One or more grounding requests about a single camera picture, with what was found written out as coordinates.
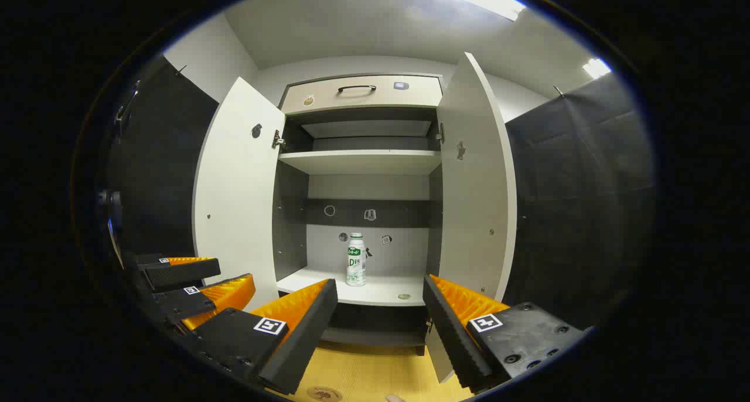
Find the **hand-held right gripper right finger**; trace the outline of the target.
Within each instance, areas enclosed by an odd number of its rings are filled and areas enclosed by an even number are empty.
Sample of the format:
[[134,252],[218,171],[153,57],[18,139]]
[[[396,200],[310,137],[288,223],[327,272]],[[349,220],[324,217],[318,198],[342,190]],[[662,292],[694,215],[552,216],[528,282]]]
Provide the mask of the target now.
[[547,364],[586,335],[538,304],[508,306],[436,275],[425,275],[423,301],[459,383],[474,394]]

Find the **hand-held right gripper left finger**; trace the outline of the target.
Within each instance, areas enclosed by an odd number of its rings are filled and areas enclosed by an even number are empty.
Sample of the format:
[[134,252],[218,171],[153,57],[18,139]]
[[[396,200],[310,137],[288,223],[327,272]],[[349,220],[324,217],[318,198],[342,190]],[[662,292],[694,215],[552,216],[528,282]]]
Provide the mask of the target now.
[[225,308],[192,330],[190,351],[242,386],[294,394],[337,303],[329,278],[250,313]]

